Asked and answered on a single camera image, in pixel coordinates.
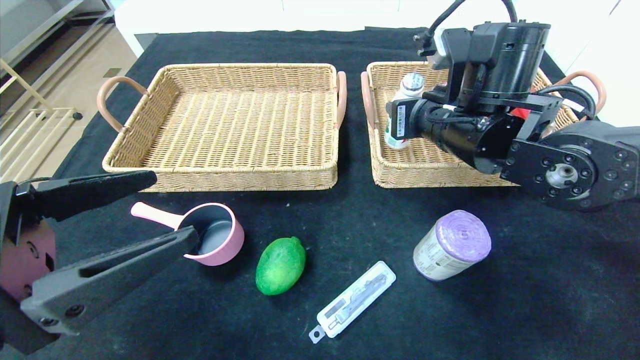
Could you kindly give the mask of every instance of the white bottle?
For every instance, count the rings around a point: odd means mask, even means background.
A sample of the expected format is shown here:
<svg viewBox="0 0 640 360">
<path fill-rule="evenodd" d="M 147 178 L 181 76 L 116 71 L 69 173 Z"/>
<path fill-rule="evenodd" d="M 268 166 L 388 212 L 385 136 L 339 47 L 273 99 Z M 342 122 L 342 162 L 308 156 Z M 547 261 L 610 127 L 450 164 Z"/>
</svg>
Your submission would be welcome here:
<svg viewBox="0 0 640 360">
<path fill-rule="evenodd" d="M 400 90 L 396 92 L 393 100 L 409 99 L 411 97 L 419 97 L 424 90 L 424 77 L 416 72 L 410 72 L 402 78 L 400 82 Z M 409 145 L 408 139 L 396 140 L 391 136 L 391 117 L 387 120 L 387 128 L 385 129 L 385 142 L 391 149 L 404 149 Z"/>
</svg>

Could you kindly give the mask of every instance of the black table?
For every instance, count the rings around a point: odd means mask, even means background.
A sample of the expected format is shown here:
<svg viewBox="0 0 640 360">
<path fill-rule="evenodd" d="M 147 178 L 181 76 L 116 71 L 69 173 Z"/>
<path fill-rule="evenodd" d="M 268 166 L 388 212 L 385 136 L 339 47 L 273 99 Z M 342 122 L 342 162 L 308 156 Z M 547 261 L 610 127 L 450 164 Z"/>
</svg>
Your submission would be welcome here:
<svg viewBox="0 0 640 360">
<path fill-rule="evenodd" d="M 414 31 L 261 31 L 160 35 L 128 73 L 141 84 L 173 63 L 331 63 L 348 75 L 339 180 L 319 192 L 141 193 L 54 224 L 58 266 L 166 233 L 129 215 L 137 200 L 183 213 L 224 202 L 246 229 L 233 261 L 178 259 L 34 359 L 638 359 L 640 203 L 598 213 L 547 208 L 519 188 L 386 190 L 371 177 L 360 72 L 372 61 L 416 60 Z M 124 121 L 139 95 L 108 99 Z M 99 115 L 56 177 L 102 172 L 115 132 Z M 454 209 L 481 218 L 493 240 L 483 262 L 433 283 L 412 251 Z M 264 247 L 298 236 L 308 255 L 295 287 L 277 297 L 255 287 Z M 313 345 L 316 314 L 378 260 L 397 281 L 335 339 Z"/>
</svg>

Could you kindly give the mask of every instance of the green fruit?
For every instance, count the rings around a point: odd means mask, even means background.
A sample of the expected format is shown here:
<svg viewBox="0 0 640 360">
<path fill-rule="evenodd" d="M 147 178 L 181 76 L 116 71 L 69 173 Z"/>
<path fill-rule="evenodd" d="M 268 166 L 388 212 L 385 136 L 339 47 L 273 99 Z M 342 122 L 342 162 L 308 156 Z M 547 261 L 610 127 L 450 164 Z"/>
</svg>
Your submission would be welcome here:
<svg viewBox="0 0 640 360">
<path fill-rule="evenodd" d="M 298 281 L 305 269 L 305 248 L 295 236 L 270 243 L 260 256 L 255 284 L 265 295 L 278 295 Z"/>
</svg>

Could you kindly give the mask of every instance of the cable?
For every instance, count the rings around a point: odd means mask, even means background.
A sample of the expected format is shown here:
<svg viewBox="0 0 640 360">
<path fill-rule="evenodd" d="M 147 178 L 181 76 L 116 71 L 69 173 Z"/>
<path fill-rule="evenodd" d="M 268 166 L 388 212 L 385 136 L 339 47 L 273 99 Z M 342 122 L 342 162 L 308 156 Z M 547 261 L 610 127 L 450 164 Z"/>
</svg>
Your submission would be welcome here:
<svg viewBox="0 0 640 360">
<path fill-rule="evenodd" d="M 504 6 L 507 8 L 507 12 L 509 12 L 509 20 L 511 22 L 518 22 L 518 15 L 516 15 L 516 8 L 513 6 L 511 0 L 502 0 Z"/>
<path fill-rule="evenodd" d="M 596 102 L 593 100 L 591 95 L 589 95 L 589 93 L 586 92 L 585 89 L 583 88 L 579 88 L 571 84 L 551 85 L 551 86 L 547 86 L 544 89 L 538 90 L 537 92 L 534 92 L 534 94 L 549 94 L 550 92 L 556 92 L 556 91 L 571 92 L 581 97 L 586 103 L 585 115 L 587 116 L 587 120 L 596 119 Z"/>
<path fill-rule="evenodd" d="M 446 19 L 448 18 L 456 9 L 464 3 L 465 0 L 455 0 L 453 4 L 451 4 L 443 13 L 438 16 L 438 18 L 433 22 L 431 27 L 427 30 L 429 35 L 433 37 L 435 34 L 436 28 Z"/>
<path fill-rule="evenodd" d="M 443 13 L 438 16 L 438 18 L 433 22 L 431 27 L 427 30 L 428 34 L 433 37 L 435 34 L 436 28 L 446 19 L 448 18 L 456 9 L 464 3 L 465 0 L 455 0 L 453 4 L 451 4 Z M 513 6 L 511 0 L 502 0 L 504 6 L 507 8 L 507 12 L 509 13 L 509 20 L 511 22 L 518 22 L 518 15 L 516 15 L 516 9 Z"/>
<path fill-rule="evenodd" d="M 477 124 L 478 122 L 478 119 L 475 117 L 450 116 L 443 119 L 427 116 L 425 119 L 427 119 L 431 124 Z"/>
<path fill-rule="evenodd" d="M 484 88 L 484 82 L 486 81 L 486 64 L 481 63 L 478 65 L 478 71 L 476 72 L 476 82 L 474 83 L 474 92 L 471 94 L 469 101 L 465 105 L 465 111 L 472 111 L 476 108 L 478 100 L 480 100 L 480 93 Z"/>
</svg>

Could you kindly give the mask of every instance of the empty wicker basket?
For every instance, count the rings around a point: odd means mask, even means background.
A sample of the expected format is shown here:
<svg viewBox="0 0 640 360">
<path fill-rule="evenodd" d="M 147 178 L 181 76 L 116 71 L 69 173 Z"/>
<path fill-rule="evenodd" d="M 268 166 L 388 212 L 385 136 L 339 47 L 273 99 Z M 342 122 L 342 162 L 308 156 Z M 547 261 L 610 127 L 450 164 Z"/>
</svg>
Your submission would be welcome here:
<svg viewBox="0 0 640 360">
<path fill-rule="evenodd" d="M 119 81 L 143 94 L 124 126 L 104 104 Z M 148 90 L 112 78 L 98 109 L 119 134 L 102 167 L 154 171 L 148 192 L 331 188 L 346 96 L 329 64 L 169 65 Z"/>
<path fill-rule="evenodd" d="M 401 150 L 386 145 L 384 128 L 388 115 L 385 104 L 391 101 L 402 77 L 408 72 L 422 74 L 425 89 L 446 83 L 448 77 L 446 70 L 433 70 L 425 61 L 374 62 L 361 76 L 374 182 L 383 188 L 514 186 L 497 174 L 478 172 L 424 138 L 411 139 L 409 146 Z M 540 89 L 549 85 L 551 82 L 544 73 L 538 71 L 533 87 Z M 556 118 L 559 127 L 576 121 L 578 118 L 566 106 L 561 108 Z"/>
</svg>

